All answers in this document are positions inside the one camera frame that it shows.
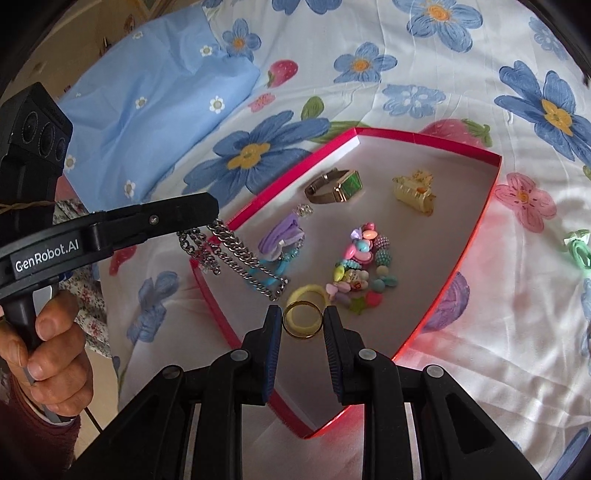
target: hand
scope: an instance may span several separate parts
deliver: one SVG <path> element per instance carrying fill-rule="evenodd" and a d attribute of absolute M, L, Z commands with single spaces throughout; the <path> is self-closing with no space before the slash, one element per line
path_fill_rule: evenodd
<path fill-rule="evenodd" d="M 24 394 L 37 406 L 46 405 L 66 417 L 78 415 L 93 395 L 84 331 L 74 322 L 77 314 L 76 297 L 60 291 L 37 317 L 35 329 L 44 343 L 31 354 L 10 324 L 0 323 L 0 356 L 7 361 Z M 33 385 L 23 367 L 36 380 Z"/>

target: silver chain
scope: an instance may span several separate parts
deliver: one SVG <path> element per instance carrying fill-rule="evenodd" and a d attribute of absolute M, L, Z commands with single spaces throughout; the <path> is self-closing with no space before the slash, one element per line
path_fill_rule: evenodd
<path fill-rule="evenodd" d="M 263 295 L 267 296 L 270 300 L 277 300 L 285 290 L 286 285 L 289 283 L 289 279 L 285 277 L 278 277 L 272 273 L 269 269 L 263 267 L 257 257 L 244 245 L 244 243 L 232 232 L 221 220 L 216 220 L 207 228 L 214 234 L 222 243 L 224 247 L 230 250 L 240 262 L 245 264 L 249 270 L 256 268 L 264 274 L 276 279 L 279 282 L 279 286 L 275 291 L 264 286 L 255 277 L 239 265 L 236 261 L 224 252 L 219 244 L 214 242 L 208 242 L 207 236 L 199 229 L 192 228 L 182 232 L 177 232 L 178 242 L 181 248 L 193 257 L 199 263 L 201 269 L 211 271 L 214 275 L 219 275 L 222 270 L 217 262 L 216 257 L 222 260 L 228 267 L 234 272 L 244 278 L 249 284 L 251 284 L 257 291 L 260 291 Z M 190 242 L 189 238 L 195 243 L 194 247 Z"/>

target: blue pillowcase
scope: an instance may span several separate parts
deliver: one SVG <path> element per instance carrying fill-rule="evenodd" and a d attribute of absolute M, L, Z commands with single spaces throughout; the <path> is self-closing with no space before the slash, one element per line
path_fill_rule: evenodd
<path fill-rule="evenodd" d="M 141 203 L 252 92 L 259 70 L 229 57 L 200 7 L 121 40 L 62 97 L 74 124 L 64 172 L 92 212 Z"/>

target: bedspread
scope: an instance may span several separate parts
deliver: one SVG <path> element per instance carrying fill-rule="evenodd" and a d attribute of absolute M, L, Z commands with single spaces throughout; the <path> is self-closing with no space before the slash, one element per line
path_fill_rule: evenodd
<path fill-rule="evenodd" d="M 591 225 L 591 95 L 564 47 L 515 0 L 189 8 L 201 7 L 229 55 L 268 73 L 152 198 L 208 190 L 228 219 L 358 124 L 501 154 L 494 199 L 460 273 L 398 363 L 442 365 L 543 478 L 559 478 L 591 421 L 591 280 L 563 243 Z M 139 246 L 117 275 L 103 263 L 101 278 L 121 406 L 162 367 L 200 367 L 228 350 L 176 237 Z M 246 408 L 243 424 L 245 478 L 359 477 L 360 410 L 312 440 L 268 408 Z"/>

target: pink flower print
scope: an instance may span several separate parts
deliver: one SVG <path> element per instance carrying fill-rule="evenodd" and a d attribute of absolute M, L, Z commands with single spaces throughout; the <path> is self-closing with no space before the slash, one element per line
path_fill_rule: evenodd
<path fill-rule="evenodd" d="M 248 106 L 251 108 L 251 112 L 259 112 L 263 110 L 264 107 L 273 103 L 275 101 L 275 95 L 272 93 L 263 93 L 259 98 L 257 98 L 254 102 L 249 103 Z"/>
<path fill-rule="evenodd" d="M 544 219 L 556 216 L 556 205 L 548 192 L 540 190 L 535 182 L 522 173 L 509 173 L 509 185 L 497 185 L 495 197 L 515 212 L 520 224 L 530 232 L 542 233 Z"/>

